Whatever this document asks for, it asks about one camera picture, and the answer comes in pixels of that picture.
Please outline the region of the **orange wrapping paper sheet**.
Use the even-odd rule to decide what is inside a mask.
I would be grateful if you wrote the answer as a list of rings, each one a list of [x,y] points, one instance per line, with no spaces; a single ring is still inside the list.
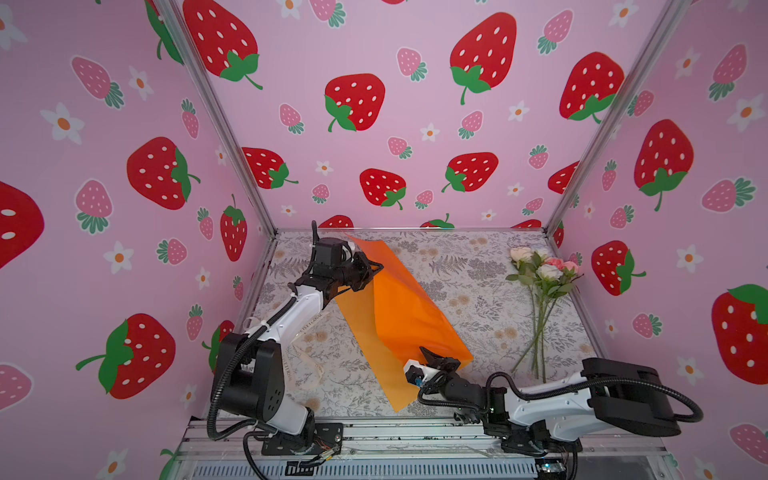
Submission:
[[[400,412],[417,398],[417,387],[407,382],[404,367],[409,360],[424,360],[423,347],[463,366],[473,355],[385,242],[352,241],[383,269],[363,290],[339,295],[336,303],[392,409]]]

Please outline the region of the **cream fake rose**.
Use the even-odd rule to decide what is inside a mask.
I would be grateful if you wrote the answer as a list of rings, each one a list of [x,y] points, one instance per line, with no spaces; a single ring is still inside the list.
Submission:
[[[532,376],[535,379],[540,379],[542,375],[541,337],[543,336],[547,306],[545,295],[542,292],[544,282],[538,275],[538,267],[542,265],[542,258],[530,247],[511,249],[510,258],[515,273],[508,275],[506,280],[519,282],[527,289],[531,301],[532,319],[531,340],[513,370],[516,371],[524,360],[529,360]]]

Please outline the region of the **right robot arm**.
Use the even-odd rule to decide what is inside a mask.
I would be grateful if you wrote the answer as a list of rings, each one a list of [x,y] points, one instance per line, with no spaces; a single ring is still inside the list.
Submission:
[[[650,367],[587,358],[581,371],[550,384],[518,387],[506,372],[472,383],[458,373],[460,361],[429,350],[408,361],[406,381],[427,406],[452,408],[462,423],[479,423],[508,453],[543,456],[578,449],[584,435],[618,428],[630,434],[677,436],[681,424],[704,417],[699,405],[662,384]]]

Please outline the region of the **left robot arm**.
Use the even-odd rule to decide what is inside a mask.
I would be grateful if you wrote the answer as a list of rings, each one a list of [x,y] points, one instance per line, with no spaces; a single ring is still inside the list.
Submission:
[[[287,397],[282,348],[335,297],[364,290],[382,269],[353,242],[316,236],[308,266],[288,284],[287,300],[268,319],[222,341],[206,417],[208,438],[219,441],[257,427],[308,447],[314,413]]]

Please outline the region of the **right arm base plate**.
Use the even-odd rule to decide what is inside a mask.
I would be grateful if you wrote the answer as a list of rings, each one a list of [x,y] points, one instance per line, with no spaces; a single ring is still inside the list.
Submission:
[[[579,440],[562,441],[555,439],[547,429],[544,420],[531,426],[520,426],[507,422],[501,426],[494,426],[487,430],[486,434],[500,438],[501,449],[505,453],[542,458],[549,454],[578,454],[583,451]]]

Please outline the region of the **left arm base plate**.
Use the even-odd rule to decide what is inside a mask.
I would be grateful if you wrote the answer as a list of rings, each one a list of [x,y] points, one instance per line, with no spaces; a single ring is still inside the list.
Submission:
[[[343,442],[343,423],[320,422],[298,435],[278,432],[262,443],[262,456],[320,455],[338,450]]]

